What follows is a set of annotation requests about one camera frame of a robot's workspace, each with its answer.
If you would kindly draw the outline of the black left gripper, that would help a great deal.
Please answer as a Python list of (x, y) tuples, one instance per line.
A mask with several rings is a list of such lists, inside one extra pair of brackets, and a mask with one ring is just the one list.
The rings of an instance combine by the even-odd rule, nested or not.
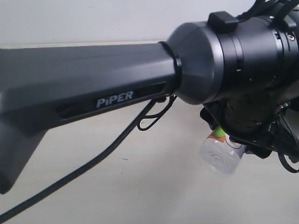
[(245, 145), (245, 152), (261, 159), (276, 152), (280, 158), (299, 159), (299, 139), (287, 121), (290, 101), (277, 103), (270, 91), (233, 95), (204, 104), (200, 117), (211, 130), (222, 128), (230, 139)]

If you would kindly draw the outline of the dark grey Piper robot arm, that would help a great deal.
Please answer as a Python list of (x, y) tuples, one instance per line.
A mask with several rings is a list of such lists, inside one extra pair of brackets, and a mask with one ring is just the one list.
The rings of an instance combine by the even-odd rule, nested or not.
[(268, 127), (299, 98), (298, 1), (214, 12), (158, 43), (1, 49), (0, 192), (49, 129), (172, 94), (233, 139), (297, 161), (296, 142)]

